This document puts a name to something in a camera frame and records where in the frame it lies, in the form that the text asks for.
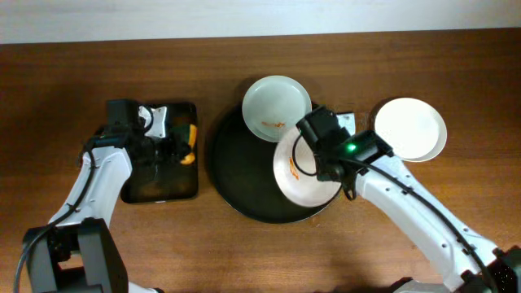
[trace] wood grain surface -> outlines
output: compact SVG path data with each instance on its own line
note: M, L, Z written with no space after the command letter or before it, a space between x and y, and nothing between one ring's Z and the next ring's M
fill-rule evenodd
M521 29L0 46L0 291L11 290L26 229L47 223L77 178L75 159L105 101L191 101L199 113L199 195L119 201L112 236L129 278L179 291L353 291L404 277L440 282L377 208L343 196L311 219L269 225L231 208L204 169L205 134L260 77L300 82L355 111L415 97L444 117L447 146L408 164L458 217L499 247L521 243ZM30 291L27 274L23 291Z

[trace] food stain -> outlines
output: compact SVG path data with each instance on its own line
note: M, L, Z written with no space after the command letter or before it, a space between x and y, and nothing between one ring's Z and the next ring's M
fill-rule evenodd
M295 176L296 180L299 180L299 173L296 171L295 163L293 162L293 158L290 157L290 172L291 175Z
M268 123L268 122L264 122L262 121L262 124L264 126L271 126L271 127L277 127L277 128L281 128L283 127L284 125L286 125L286 123L282 123L282 122L278 122L278 123Z

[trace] white plate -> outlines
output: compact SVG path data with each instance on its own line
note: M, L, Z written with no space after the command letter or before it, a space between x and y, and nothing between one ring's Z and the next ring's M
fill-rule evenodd
M322 182L291 167L293 143L300 132L296 127L287 131L278 143L274 155L274 175L278 187L293 203L311 208L321 206L332 199L340 188L339 182ZM301 138L295 150L296 161L307 173L315 173L315 158L306 141Z
M284 133L311 112L311 99L300 83L289 77L265 77L244 95L243 118L257 137L278 142Z
M397 98L376 114L374 131L403 160L423 162L436 157L447 142L440 113L416 98Z

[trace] black cable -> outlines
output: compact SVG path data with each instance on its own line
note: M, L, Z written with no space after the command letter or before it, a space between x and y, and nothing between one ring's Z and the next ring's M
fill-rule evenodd
M298 138L296 138L295 142L293 142L293 148L291 149L291 157L293 158L293 163L295 163L295 167L297 170L299 170L301 173L303 173L304 175L307 175L307 176L310 176L310 177L313 177L313 176L317 176L318 174L318 171L315 171L315 173L308 173L308 172L305 172L302 168L300 168L300 166L297 164L296 162L296 157L295 157L295 149L296 149L296 143L302 138L302 134L299 135Z
M394 178L393 176L389 175L389 173L383 171L382 169L375 167L371 164L367 164L364 162L361 162L359 160L349 160L349 159L340 159L343 162L355 164L359 167L368 168L371 169L380 175L387 178L389 181L393 182L394 184L398 185L401 189L403 189L407 194L412 195L415 199L417 199L420 203L425 205L427 208L429 208L432 212L434 212L435 215L437 215L444 224L453 232L454 235L456 235L456 238L458 242L460 242L463 247L471 254L472 259L474 262L479 266L481 269L481 273L483 274L485 281L488 283L487 285L491 287L493 293L498 293L497 284L496 281L493 279L492 275L488 271L487 267L483 263L483 261L479 258L479 256L475 253L475 249L467 242L467 240L463 237L463 235L458 231L458 229L453 225L453 223L450 222L447 217L440 212L432 203L429 203L426 199L424 199L421 195L416 193L412 188L406 186L402 182L400 182L398 179Z
M24 262L27 260L27 257L31 250L33 249L34 245L42 238L44 237L49 231L51 231L53 228L56 227L61 221L67 219L69 216L71 216L75 211L76 208L80 205L81 201L87 194L87 190L89 189L89 185L92 182L92 178L94 177L94 170L96 169L96 161L94 158L94 155L92 154L92 150L85 150L89 154L90 157L90 172L89 176L87 177L87 181L85 182L85 185L83 186L83 190L81 190L80 195L78 196L76 202L73 205L69 205L68 211L66 211L61 217L58 219L52 221L51 223L47 224L44 228L38 232L38 234L31 240L31 242L25 247L25 249L22 251L22 255L20 256L20 260L18 261L18 265L16 266L16 274L15 274L15 283L13 286L13 292L18 293L20 291L20 275L22 274L22 268L24 267Z

